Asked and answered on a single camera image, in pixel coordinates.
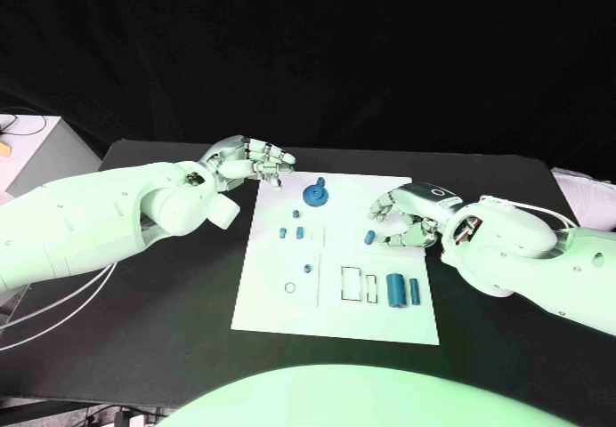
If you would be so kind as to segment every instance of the yellow object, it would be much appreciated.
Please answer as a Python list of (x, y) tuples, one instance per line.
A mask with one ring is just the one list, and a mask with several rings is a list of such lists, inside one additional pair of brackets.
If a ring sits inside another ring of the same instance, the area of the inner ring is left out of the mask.
[(3, 142), (0, 142), (0, 156), (10, 156), (10, 147)]

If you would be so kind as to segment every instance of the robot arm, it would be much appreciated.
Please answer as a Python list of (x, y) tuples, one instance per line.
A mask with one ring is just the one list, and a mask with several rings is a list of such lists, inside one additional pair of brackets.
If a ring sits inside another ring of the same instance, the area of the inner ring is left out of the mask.
[[(430, 196), (435, 193), (441, 200)], [(407, 184), (388, 194), (391, 208), (381, 209), (381, 197), (368, 217), (396, 209), (414, 222), (409, 231), (381, 238), (381, 243), (427, 247), (438, 233), (443, 262), (482, 292), (497, 297), (516, 292), (549, 313), (616, 334), (614, 233), (577, 228), (572, 223), (574, 227), (552, 231), (535, 215), (516, 208), (519, 204), (482, 197), (463, 205), (453, 193), (431, 184)]]
[(0, 206), (0, 292), (104, 268), (209, 221), (226, 228), (238, 205), (219, 194), (244, 178), (280, 189), (295, 159), (226, 138), (200, 162), (154, 163), (65, 178)]

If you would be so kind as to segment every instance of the robotic hand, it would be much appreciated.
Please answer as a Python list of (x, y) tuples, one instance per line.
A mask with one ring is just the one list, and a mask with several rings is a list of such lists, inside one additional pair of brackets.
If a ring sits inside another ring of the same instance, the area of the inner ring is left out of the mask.
[(219, 194), (244, 178), (280, 189), (295, 158), (233, 136), (199, 162), (154, 163), (65, 178), (0, 206), (0, 292), (98, 270), (209, 221), (222, 229), (239, 207)]
[[(519, 207), (555, 216), (564, 229), (554, 231)], [(428, 247), (440, 234), (441, 261), (482, 292), (516, 292), (549, 313), (616, 334), (616, 233), (578, 228), (559, 214), (495, 197), (464, 205), (425, 183), (381, 196), (368, 218), (382, 222), (392, 210), (409, 229), (379, 237), (381, 244)]]

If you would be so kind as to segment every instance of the black wire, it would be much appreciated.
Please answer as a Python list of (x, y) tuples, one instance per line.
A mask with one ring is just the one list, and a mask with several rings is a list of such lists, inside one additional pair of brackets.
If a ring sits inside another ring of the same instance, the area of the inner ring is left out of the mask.
[(31, 113), (34, 113), (37, 116), (40, 116), (42, 118), (42, 128), (36, 131), (36, 132), (30, 132), (30, 133), (11, 133), (7, 132), (5, 129), (17, 122), (18, 117), (13, 114), (13, 113), (7, 113), (10, 116), (14, 117), (13, 121), (0, 129), (0, 134), (3, 135), (14, 135), (14, 136), (30, 136), (34, 133), (42, 132), (42, 130), (47, 127), (47, 118), (44, 117), (44, 115), (42, 113), (39, 113), (37, 111), (34, 111), (33, 109), (29, 109), (27, 107), (5, 107), (4, 109), (0, 109), (0, 113), (4, 113), (8, 109), (24, 109), (26, 111), (30, 111)]
[[(125, 405), (108, 405), (106, 407), (102, 407), (98, 411), (92, 412), (92, 413), (86, 416), (86, 419), (88, 419), (91, 416), (93, 416), (93, 415), (99, 414), (102, 411), (106, 411), (106, 409), (111, 409), (112, 407), (118, 407), (118, 408), (125, 407), (130, 411), (137, 412), (138, 414), (143, 414), (143, 415), (161, 416), (163, 418), (166, 418), (166, 417), (167, 417), (167, 415), (163, 415), (163, 414), (157, 415), (157, 414), (154, 414), (153, 412), (147, 412), (147, 411), (143, 411), (141, 409), (137, 409), (135, 407), (127, 407)], [(79, 422), (78, 422), (76, 424), (73, 424), (70, 427), (85, 427), (85, 426), (86, 426), (86, 419), (85, 419), (83, 421), (79, 421)]]

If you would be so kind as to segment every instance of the blue object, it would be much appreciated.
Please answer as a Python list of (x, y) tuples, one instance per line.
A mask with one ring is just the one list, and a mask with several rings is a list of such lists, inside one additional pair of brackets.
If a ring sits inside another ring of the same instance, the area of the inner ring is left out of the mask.
[(389, 307), (407, 306), (407, 295), (404, 293), (404, 277), (401, 274), (388, 274), (388, 299)]
[(420, 284), (417, 283), (417, 279), (412, 278), (411, 282), (411, 304), (420, 305)]
[(366, 238), (363, 239), (363, 243), (366, 245), (372, 245), (373, 241), (375, 241), (375, 232), (370, 230), (366, 234)]
[(304, 202), (308, 206), (317, 207), (326, 204), (330, 195), (324, 189), (324, 180), (321, 178), (317, 179), (317, 183), (314, 185), (308, 185), (306, 187), (303, 196)]

